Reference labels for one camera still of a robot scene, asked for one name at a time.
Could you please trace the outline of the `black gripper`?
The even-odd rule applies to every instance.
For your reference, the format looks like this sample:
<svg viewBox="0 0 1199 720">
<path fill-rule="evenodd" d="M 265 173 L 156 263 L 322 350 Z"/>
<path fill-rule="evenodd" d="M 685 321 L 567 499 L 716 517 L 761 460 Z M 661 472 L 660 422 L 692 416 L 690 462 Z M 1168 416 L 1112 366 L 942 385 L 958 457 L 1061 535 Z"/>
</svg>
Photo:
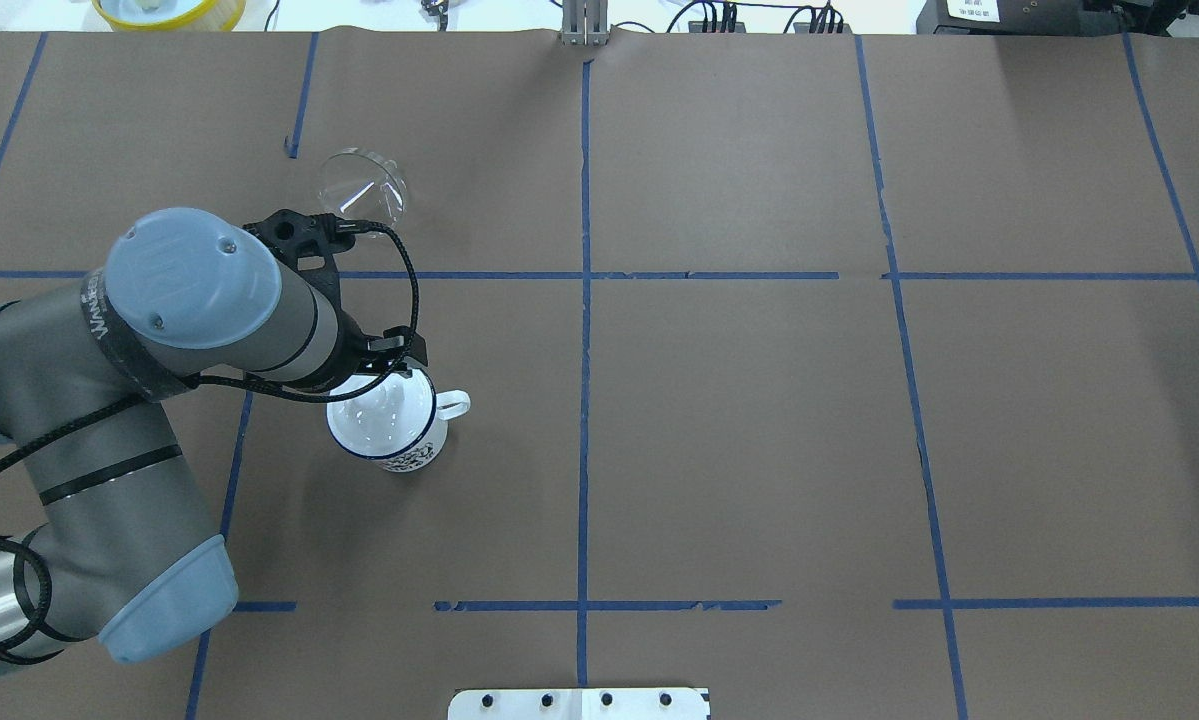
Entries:
<svg viewBox="0 0 1199 720">
<path fill-rule="evenodd" d="M 369 359 L 363 359 L 367 351 Z M 329 393 L 355 374 L 381 377 L 427 365 L 424 337 L 406 325 L 367 340 L 360 323 L 347 311 L 321 307 L 314 335 L 305 347 L 305 391 Z"/>
</svg>

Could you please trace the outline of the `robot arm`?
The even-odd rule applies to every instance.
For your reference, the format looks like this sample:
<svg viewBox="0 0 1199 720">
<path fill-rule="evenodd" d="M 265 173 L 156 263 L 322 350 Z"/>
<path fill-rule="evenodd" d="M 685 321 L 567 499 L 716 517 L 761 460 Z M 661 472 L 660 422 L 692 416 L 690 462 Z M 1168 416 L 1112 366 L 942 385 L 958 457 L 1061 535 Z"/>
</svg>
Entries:
<svg viewBox="0 0 1199 720">
<path fill-rule="evenodd" d="M 0 676 L 97 641 L 139 664 L 237 606 L 219 521 L 164 403 L 201 386 L 301 404 L 424 364 L 410 320 L 364 334 L 341 305 L 335 255 L 387 224 L 281 210 L 234 225 L 200 208 L 143 214 L 106 264 L 0 305 L 0 473 L 24 464 L 46 524 L 0 534 Z"/>
</svg>

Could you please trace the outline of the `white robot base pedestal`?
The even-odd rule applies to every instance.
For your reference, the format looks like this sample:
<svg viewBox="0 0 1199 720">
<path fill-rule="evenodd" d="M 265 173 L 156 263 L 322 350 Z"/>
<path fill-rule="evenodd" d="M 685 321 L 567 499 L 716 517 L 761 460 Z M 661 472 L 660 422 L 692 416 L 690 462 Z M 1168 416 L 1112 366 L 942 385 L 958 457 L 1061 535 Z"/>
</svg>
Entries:
<svg viewBox="0 0 1199 720">
<path fill-rule="evenodd" d="M 607 686 L 466 689 L 448 719 L 710 719 L 707 689 Z"/>
</svg>

